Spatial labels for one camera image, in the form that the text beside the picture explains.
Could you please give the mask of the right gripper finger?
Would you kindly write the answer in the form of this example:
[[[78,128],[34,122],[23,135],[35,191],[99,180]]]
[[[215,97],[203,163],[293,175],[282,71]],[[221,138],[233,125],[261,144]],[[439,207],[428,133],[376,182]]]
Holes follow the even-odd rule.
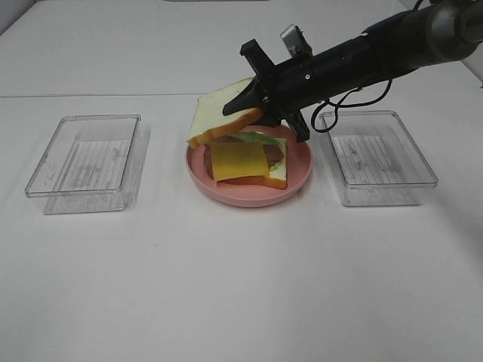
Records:
[[[239,111],[258,107],[260,107],[258,80],[253,78],[239,95],[223,107],[222,113],[227,116]]]

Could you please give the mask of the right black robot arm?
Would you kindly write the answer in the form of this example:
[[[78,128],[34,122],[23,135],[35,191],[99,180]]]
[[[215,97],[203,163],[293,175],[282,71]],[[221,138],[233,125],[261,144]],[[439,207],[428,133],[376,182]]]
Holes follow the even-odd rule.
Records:
[[[315,122],[305,122],[302,109],[320,111],[337,95],[392,80],[416,69],[467,58],[482,43],[480,1],[433,1],[430,6],[395,14],[361,35],[320,54],[291,25],[282,34],[291,55],[274,64],[256,40],[242,45],[240,54],[255,72],[254,79],[223,107],[224,115],[262,108],[259,125],[276,127],[285,120],[297,141],[309,139]]]

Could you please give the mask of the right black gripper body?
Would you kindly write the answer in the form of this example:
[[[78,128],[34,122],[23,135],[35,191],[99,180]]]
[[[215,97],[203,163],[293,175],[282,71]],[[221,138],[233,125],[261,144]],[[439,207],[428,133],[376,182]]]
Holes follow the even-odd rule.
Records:
[[[359,87],[374,77],[374,51],[362,38],[277,65],[254,39],[242,45],[240,54],[255,72],[260,105],[276,121],[286,120],[297,142],[309,139],[301,109]]]

